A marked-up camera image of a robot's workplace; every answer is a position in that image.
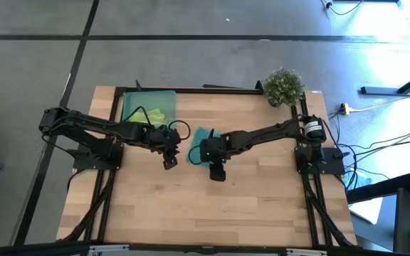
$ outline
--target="wooden table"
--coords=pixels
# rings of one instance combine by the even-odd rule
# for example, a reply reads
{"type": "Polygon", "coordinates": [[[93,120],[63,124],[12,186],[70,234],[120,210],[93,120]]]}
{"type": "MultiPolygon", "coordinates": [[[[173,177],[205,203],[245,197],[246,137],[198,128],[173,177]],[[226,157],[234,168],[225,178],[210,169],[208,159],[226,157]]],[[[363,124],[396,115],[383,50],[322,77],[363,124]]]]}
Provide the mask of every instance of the wooden table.
{"type": "MultiPolygon", "coordinates": [[[[108,119],[115,87],[95,89],[89,114],[108,119]]],[[[307,108],[327,120],[321,92],[306,92],[307,108]]],[[[120,117],[122,100],[117,117],[120,117]]],[[[292,117],[290,108],[268,105],[261,95],[177,93],[177,119],[192,133],[199,127],[219,132],[251,131],[292,117]]],[[[181,124],[182,137],[187,133],[181,124]]],[[[117,172],[105,242],[173,245],[311,246],[305,195],[295,167],[295,140],[282,139],[233,156],[225,182],[186,162],[192,136],[179,145],[178,166],[166,171],[162,155],[125,145],[117,172]]],[[[333,147],[329,139],[324,147],[333,147]]],[[[58,238],[64,238],[89,209],[96,170],[84,171],[70,185],[58,238]]],[[[334,177],[322,175],[327,212],[347,239],[356,243],[346,195],[334,177]]],[[[100,214],[95,218],[96,237],[100,214]]],[[[323,231],[316,213],[320,241],[323,231]]]]}

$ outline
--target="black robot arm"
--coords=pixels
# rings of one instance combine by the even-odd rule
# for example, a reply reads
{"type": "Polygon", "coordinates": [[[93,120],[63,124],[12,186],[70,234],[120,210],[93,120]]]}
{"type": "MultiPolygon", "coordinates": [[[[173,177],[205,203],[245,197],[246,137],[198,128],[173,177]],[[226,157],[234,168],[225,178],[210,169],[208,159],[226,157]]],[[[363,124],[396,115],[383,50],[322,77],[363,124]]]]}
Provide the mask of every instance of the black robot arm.
{"type": "Polygon", "coordinates": [[[127,120],[112,122],[65,107],[54,107],[44,112],[39,130],[43,136],[63,135],[82,146],[82,150],[80,147],[79,150],[67,150],[76,160],[74,165],[79,165],[74,168],[118,169],[122,157],[121,143],[163,154],[165,169],[177,165],[177,144],[182,139],[176,129],[170,129],[167,125],[156,128],[152,124],[127,120]],[[107,138],[99,139],[86,131],[105,134],[107,138]]]}
{"type": "Polygon", "coordinates": [[[322,119],[312,116],[300,116],[282,124],[258,129],[252,132],[234,131],[213,137],[211,130],[208,139],[203,139],[199,145],[200,159],[210,163],[210,179],[225,181],[226,172],[223,163],[232,156],[248,151],[257,144],[271,142],[277,139],[297,139],[301,144],[307,144],[310,150],[308,162],[324,161],[321,144],[327,140],[322,119]]]}

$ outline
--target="white cable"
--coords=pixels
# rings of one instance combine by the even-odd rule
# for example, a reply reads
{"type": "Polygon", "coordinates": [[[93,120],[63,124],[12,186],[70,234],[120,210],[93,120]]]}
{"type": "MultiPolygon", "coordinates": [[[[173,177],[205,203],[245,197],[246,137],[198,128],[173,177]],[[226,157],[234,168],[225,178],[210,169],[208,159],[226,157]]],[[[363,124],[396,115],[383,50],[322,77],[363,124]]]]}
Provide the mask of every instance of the white cable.
{"type": "MultiPolygon", "coordinates": [[[[322,0],[322,2],[324,2],[325,5],[328,4],[328,2],[325,1],[325,0],[322,0]]],[[[330,7],[328,7],[328,8],[330,8],[335,14],[342,16],[342,15],[348,14],[348,13],[351,12],[351,11],[354,11],[354,10],[355,10],[361,3],[363,3],[363,2],[364,2],[364,0],[361,0],[356,6],[354,6],[354,8],[352,8],[352,9],[350,9],[349,11],[346,11],[345,13],[342,13],[342,14],[340,14],[339,12],[336,12],[331,5],[330,5],[330,7]]]]}
{"type": "Polygon", "coordinates": [[[392,100],[392,101],[389,101],[389,102],[385,102],[385,103],[382,103],[382,104],[367,107],[367,108],[364,108],[364,109],[361,109],[361,110],[355,110],[355,109],[349,107],[349,112],[363,112],[363,111],[367,111],[367,110],[372,110],[372,109],[377,108],[377,107],[382,107],[382,106],[385,106],[387,104],[390,104],[390,103],[393,103],[393,102],[396,102],[396,101],[399,101],[399,100],[409,99],[409,98],[410,98],[410,95],[406,96],[406,97],[403,97],[403,98],[396,99],[396,100],[392,100]]]}
{"type": "Polygon", "coordinates": [[[390,144],[390,145],[384,146],[384,147],[382,147],[382,148],[380,148],[380,149],[378,149],[378,150],[375,150],[375,151],[369,153],[368,155],[363,156],[361,159],[358,159],[358,160],[357,160],[356,162],[354,162],[354,163],[358,163],[358,162],[360,162],[361,160],[366,159],[368,156],[371,156],[372,154],[381,151],[382,149],[386,149],[386,148],[388,148],[388,147],[394,146],[395,144],[398,144],[399,142],[402,142],[402,141],[404,141],[405,139],[407,139],[407,138],[409,138],[409,137],[410,137],[410,134],[407,134],[404,138],[400,139],[399,141],[397,141],[397,142],[395,142],[395,143],[392,143],[392,144],[390,144]]]}

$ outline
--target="gray floor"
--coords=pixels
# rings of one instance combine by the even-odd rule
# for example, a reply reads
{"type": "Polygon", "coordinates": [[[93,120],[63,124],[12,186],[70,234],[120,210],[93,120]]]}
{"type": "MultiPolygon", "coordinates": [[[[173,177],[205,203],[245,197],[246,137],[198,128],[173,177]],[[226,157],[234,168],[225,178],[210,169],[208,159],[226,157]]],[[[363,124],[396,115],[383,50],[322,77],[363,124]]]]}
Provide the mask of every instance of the gray floor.
{"type": "MultiPolygon", "coordinates": [[[[346,10],[354,3],[338,4],[346,10]]],[[[91,1],[0,0],[0,33],[83,31],[91,1]]],[[[349,16],[324,12],[320,0],[101,1],[92,34],[283,34],[410,39],[396,4],[364,3],[349,16]]],[[[76,41],[0,41],[0,246],[8,245],[43,148],[37,125],[56,106],[76,41]]],[[[87,112],[96,85],[253,87],[279,67],[296,69],[309,90],[322,90],[327,109],[393,100],[362,96],[361,86],[410,80],[410,43],[291,41],[90,41],[69,107],[87,112]]],[[[410,100],[341,119],[341,142],[368,145],[410,132],[410,100]]],[[[62,146],[74,144],[59,139],[62,146]]],[[[410,172],[410,145],[387,149],[361,167],[394,177],[410,172]],[[388,169],[382,163],[389,164],[388,169]]],[[[56,237],[72,159],[55,151],[27,242],[56,237]]]]}

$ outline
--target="green plant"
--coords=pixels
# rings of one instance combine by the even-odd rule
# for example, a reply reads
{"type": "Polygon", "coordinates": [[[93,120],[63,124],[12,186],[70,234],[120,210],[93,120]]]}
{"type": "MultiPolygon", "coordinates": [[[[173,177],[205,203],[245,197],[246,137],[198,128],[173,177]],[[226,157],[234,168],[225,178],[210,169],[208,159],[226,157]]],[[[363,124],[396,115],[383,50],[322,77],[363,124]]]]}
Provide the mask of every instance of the green plant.
{"type": "Polygon", "coordinates": [[[303,96],[302,78],[294,70],[286,68],[273,71],[263,81],[263,94],[273,107],[296,105],[303,96]]]}

